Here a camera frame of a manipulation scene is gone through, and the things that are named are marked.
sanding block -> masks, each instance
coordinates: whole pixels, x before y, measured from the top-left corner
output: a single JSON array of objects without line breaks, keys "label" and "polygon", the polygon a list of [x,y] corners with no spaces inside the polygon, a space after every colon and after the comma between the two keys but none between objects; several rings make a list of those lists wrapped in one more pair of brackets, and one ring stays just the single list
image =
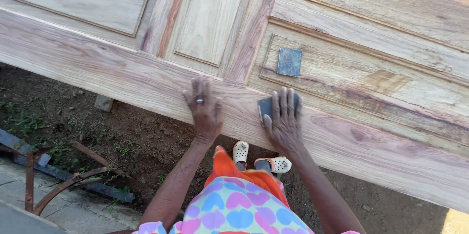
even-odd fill
[{"label": "sanding block", "polygon": [[[295,112],[296,108],[298,106],[298,99],[299,95],[297,93],[293,94],[293,105],[295,105]],[[264,99],[259,99],[258,100],[258,105],[259,105],[259,115],[261,118],[261,124],[262,127],[264,127],[264,118],[262,116],[264,115],[269,115],[270,118],[272,118],[272,97],[267,97]]]}]

hand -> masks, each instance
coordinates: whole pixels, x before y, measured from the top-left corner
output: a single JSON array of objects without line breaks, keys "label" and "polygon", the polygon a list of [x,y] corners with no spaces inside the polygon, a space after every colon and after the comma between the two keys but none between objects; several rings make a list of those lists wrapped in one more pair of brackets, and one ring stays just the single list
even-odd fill
[{"label": "hand", "polygon": [[295,113],[293,94],[292,88],[289,88],[287,92],[287,88],[283,87],[279,102],[277,92],[274,91],[272,95],[273,119],[268,115],[263,116],[269,141],[279,153],[287,158],[290,158],[291,153],[306,150],[301,128],[303,98],[298,99]]},{"label": "hand", "polygon": [[182,95],[192,111],[196,138],[211,146],[223,127],[222,100],[212,95],[212,79],[203,75],[193,78],[192,94],[184,90]]}]

left hand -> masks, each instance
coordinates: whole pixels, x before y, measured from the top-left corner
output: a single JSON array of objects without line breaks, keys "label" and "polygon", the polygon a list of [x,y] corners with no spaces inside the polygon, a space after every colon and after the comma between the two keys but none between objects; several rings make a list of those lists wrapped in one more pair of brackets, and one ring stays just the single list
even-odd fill
[{"label": "left hand", "polygon": [[193,78],[192,93],[184,90],[182,95],[192,111],[196,138],[211,146],[223,127],[223,103],[212,94],[212,79],[205,79],[203,75]]}]

foot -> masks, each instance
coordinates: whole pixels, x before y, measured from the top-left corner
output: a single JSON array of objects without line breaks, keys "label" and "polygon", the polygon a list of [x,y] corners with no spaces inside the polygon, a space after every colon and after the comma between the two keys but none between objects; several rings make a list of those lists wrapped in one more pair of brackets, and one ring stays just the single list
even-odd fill
[{"label": "foot", "polygon": [[285,173],[290,171],[292,168],[292,163],[285,156],[275,157],[275,158],[259,158],[254,161],[256,165],[259,161],[269,161],[271,166],[271,171],[274,173]]},{"label": "foot", "polygon": [[249,144],[245,141],[238,141],[233,147],[233,162],[241,163],[246,170],[246,160],[248,159]]}]

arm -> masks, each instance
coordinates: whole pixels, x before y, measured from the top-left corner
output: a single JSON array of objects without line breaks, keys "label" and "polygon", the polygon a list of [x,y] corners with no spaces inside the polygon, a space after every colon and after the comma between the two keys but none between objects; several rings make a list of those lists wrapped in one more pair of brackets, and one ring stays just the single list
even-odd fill
[{"label": "arm", "polygon": [[308,189],[309,197],[318,212],[327,234],[349,230],[365,234],[362,225],[337,190],[331,185],[310,153],[304,147],[301,117],[303,98],[294,110],[293,89],[282,89],[280,101],[276,92],[272,96],[272,119],[264,115],[267,136],[276,150],[284,154],[298,170]]},{"label": "arm", "polygon": [[[196,138],[156,192],[138,226],[161,221],[169,231],[200,162],[223,127],[222,102],[212,96],[211,79],[204,81],[202,76],[192,79],[192,93],[185,90],[182,94],[192,111]],[[197,102],[197,99],[203,99],[203,102]]]}]

